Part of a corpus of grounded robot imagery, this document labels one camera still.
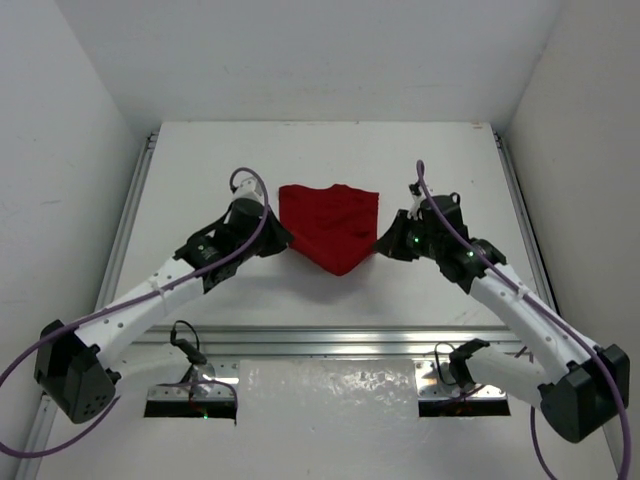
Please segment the white panel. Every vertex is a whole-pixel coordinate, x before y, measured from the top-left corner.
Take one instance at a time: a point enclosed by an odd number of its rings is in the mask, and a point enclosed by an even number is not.
[[[146,278],[187,237],[226,209],[228,176],[246,165],[264,176],[278,211],[289,183],[346,183],[380,192],[378,232],[412,200],[415,161],[436,192],[457,191],[472,235],[502,250],[532,288],[533,276],[491,128],[433,123],[166,123],[140,201],[118,295]],[[501,325],[448,283],[435,263],[374,256],[334,277],[296,252],[251,259],[235,278],[171,318],[212,325]]]
[[[509,134],[565,318],[603,345],[617,343],[631,357],[636,445],[639,18],[637,0],[566,2]],[[618,429],[617,419],[612,426]],[[620,434],[609,438],[620,453]]]
[[[0,2],[0,366],[95,303],[140,144],[53,0]],[[22,448],[33,357],[0,394]],[[17,462],[0,456],[0,478]]]
[[[490,121],[560,0],[58,0],[144,133],[162,120]]]
[[[47,457],[38,480],[69,478],[540,480],[528,408],[512,417],[418,417],[411,361],[242,362],[238,425],[231,420],[141,418],[122,400],[77,446]],[[76,433],[58,415],[50,445]],[[580,445],[540,422],[559,478],[612,478],[601,432]]]

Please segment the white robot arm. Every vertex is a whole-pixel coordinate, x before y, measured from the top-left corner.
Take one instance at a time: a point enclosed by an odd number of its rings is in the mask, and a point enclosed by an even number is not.
[[[610,385],[580,341],[596,352],[613,377],[626,408],[629,357],[616,345],[603,349],[577,332],[526,288],[491,243],[470,238],[457,193],[430,196],[428,201],[422,193],[426,185],[420,181],[409,189],[413,207],[398,211],[374,250],[402,261],[420,257],[435,260],[450,282],[494,312],[536,358],[536,363],[531,364],[476,339],[449,355],[448,364],[442,368],[443,376],[461,388],[475,384],[499,387],[540,409],[558,434],[577,443],[618,412]],[[557,323],[546,316],[552,316]]]
[[[194,233],[147,280],[111,305],[154,292],[158,295],[83,325],[38,350],[35,378],[72,422],[91,420],[115,397],[132,390],[177,383],[193,373],[197,378],[198,374],[206,378],[210,369],[206,357],[184,339],[172,339],[143,355],[123,352],[154,324],[235,275],[249,258],[275,255],[288,246],[293,236],[268,210],[260,234],[241,255],[198,275],[204,267],[213,267],[236,251],[254,234],[265,212],[264,203],[256,179],[244,180],[234,187],[231,204],[220,219]],[[176,283],[177,279],[190,275],[193,277]],[[55,321],[44,328],[41,336],[62,326]]]

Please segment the black cable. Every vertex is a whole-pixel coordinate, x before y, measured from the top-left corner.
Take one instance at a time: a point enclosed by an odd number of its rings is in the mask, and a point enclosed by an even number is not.
[[[185,325],[189,330],[191,330],[191,332],[193,333],[193,336],[196,337],[196,350],[200,351],[200,337],[198,336],[198,332],[196,332],[196,329],[193,328],[193,325],[191,325],[189,322],[187,322],[186,320],[176,320],[175,323],[173,324],[173,328],[171,328],[171,340],[175,340],[176,336],[178,334],[177,328],[176,326],[178,324],[182,324]]]
[[[436,370],[438,371],[438,377],[440,378],[440,381],[443,384],[447,385],[448,387],[453,387],[454,385],[457,385],[457,383],[456,382],[447,383],[444,381],[444,377],[442,376],[442,367],[440,366],[440,355],[438,355],[439,345],[448,345],[451,347],[451,351],[455,350],[455,347],[448,342],[438,342],[436,343],[436,346],[433,347],[433,355],[436,357]]]

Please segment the red towel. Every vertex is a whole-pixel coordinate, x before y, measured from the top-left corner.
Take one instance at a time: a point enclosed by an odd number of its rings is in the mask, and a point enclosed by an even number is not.
[[[280,187],[280,222],[291,248],[334,275],[344,275],[373,253],[378,234],[378,194],[346,185],[324,190]]]

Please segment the black joint housing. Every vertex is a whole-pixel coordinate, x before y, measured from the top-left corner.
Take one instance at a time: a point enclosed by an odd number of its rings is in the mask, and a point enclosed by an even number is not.
[[[40,338],[62,328],[56,320],[47,325]],[[74,332],[69,332],[38,349],[34,377],[73,423],[91,420],[103,411],[116,393],[118,374],[106,371],[96,354]]]
[[[629,357],[617,345],[596,353],[618,386],[624,407],[629,406]],[[578,443],[618,414],[613,394],[593,359],[570,371],[556,384],[538,387],[540,410],[549,425],[565,440]]]
[[[174,258],[186,261],[196,270],[214,264],[251,238],[263,213],[264,207],[255,200],[234,200],[221,218],[191,235],[187,243],[175,252]],[[278,254],[291,242],[293,235],[280,224],[269,209],[264,228],[251,245],[235,259],[203,276],[204,292],[207,293],[220,282],[233,277],[238,267],[254,255],[269,257]]]

